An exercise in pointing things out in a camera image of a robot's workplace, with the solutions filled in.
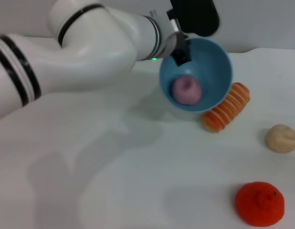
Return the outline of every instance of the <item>white table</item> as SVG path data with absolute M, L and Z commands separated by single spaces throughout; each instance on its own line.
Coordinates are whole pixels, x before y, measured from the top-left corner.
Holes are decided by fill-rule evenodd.
M 252 181 L 285 197 L 272 228 L 295 229 L 295 151 L 263 144 L 275 124 L 295 129 L 295 51 L 231 59 L 252 99 L 219 134 L 166 110 L 160 60 L 106 90 L 48 95 L 0 120 L 0 229 L 246 229 L 232 200 Z

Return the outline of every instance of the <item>orange striped toy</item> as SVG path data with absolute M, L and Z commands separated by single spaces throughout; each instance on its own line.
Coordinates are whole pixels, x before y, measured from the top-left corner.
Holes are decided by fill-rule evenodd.
M 201 116 L 204 128 L 211 132 L 219 132 L 243 110 L 249 101 L 248 88 L 241 83 L 233 83 L 225 100 Z

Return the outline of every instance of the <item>white surface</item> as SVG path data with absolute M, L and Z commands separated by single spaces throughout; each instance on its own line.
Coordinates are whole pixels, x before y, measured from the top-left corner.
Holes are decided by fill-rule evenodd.
M 285 197 L 272 228 L 295 229 L 295 152 L 263 145 L 273 125 L 295 129 L 295 51 L 231 59 L 252 99 L 219 134 L 166 111 L 160 60 L 114 87 L 49 95 L 0 120 L 0 229 L 246 229 L 232 197 L 258 180 Z
M 50 36 L 46 18 L 55 0 L 0 0 L 0 33 Z M 149 15 L 169 0 L 102 0 L 110 7 Z M 295 49 L 295 0 L 214 0 L 221 28 L 213 37 L 230 52 L 255 47 Z

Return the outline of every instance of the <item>blue bowl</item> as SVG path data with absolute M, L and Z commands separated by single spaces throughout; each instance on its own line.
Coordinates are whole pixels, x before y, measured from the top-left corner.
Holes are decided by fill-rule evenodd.
M 187 112 L 201 113 L 214 108 L 227 96 L 232 84 L 232 64 L 218 44 L 204 38 L 189 40 L 192 61 L 177 66 L 171 56 L 165 58 L 160 68 L 160 86 L 176 107 Z M 182 75 L 191 75 L 201 84 L 202 98 L 196 105 L 181 105 L 172 97 L 172 83 Z

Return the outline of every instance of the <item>black stripe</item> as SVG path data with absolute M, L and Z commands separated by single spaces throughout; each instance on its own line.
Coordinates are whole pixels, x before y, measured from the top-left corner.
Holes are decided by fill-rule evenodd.
M 152 20 L 150 17 L 148 16 L 145 16 L 147 19 L 150 20 L 150 22 L 152 23 L 153 27 L 154 27 L 154 30 L 155 30 L 155 36 L 156 36 L 156 41 L 155 41 L 155 46 L 153 48 L 153 51 L 151 52 L 151 54 L 149 56 L 147 56 L 147 58 L 145 58 L 144 60 L 150 60 L 153 58 L 153 56 L 156 54 L 156 50 L 157 50 L 157 43 L 158 43 L 158 40 L 159 40 L 159 37 L 158 37 L 158 32 L 157 32 L 157 26 L 156 26 L 156 23 L 154 22 L 154 20 Z
M 60 44 L 60 46 L 62 46 L 63 37 L 65 36 L 67 30 L 79 17 L 81 17 L 84 13 L 86 13 L 90 10 L 100 8 L 100 7 L 103 8 L 104 6 L 101 4 L 92 4 L 89 6 L 85 6 L 85 7 L 81 8 L 78 12 L 76 12 L 72 17 L 70 17 L 69 20 L 66 21 L 66 23 L 63 25 L 61 31 L 59 32 L 58 43 Z
M 0 39 L 3 40 L 7 46 L 9 46 L 9 48 L 15 54 L 15 56 L 19 60 L 20 64 L 22 65 L 23 69 L 27 73 L 28 78 L 29 78 L 29 80 L 32 84 L 33 90 L 34 90 L 35 100 L 38 99 L 39 97 L 41 97 L 41 95 L 42 95 L 41 88 L 39 86 L 39 83 L 37 81 L 35 73 L 34 73 L 33 69 L 31 68 L 28 60 L 25 58 L 25 56 L 20 51 L 20 49 L 17 47 L 15 42 L 12 41 L 9 37 L 3 35 L 3 36 L 0 36 Z
M 5 55 L 1 52 L 1 50 L 0 50 L 0 62 L 2 64 L 2 66 L 5 68 L 8 75 L 10 76 L 11 80 L 13 81 L 13 83 L 19 93 L 19 96 L 21 98 L 22 106 L 27 105 L 29 103 L 28 95 L 27 95 L 17 73 L 15 72 L 12 65 L 10 64 L 8 59 L 5 57 Z

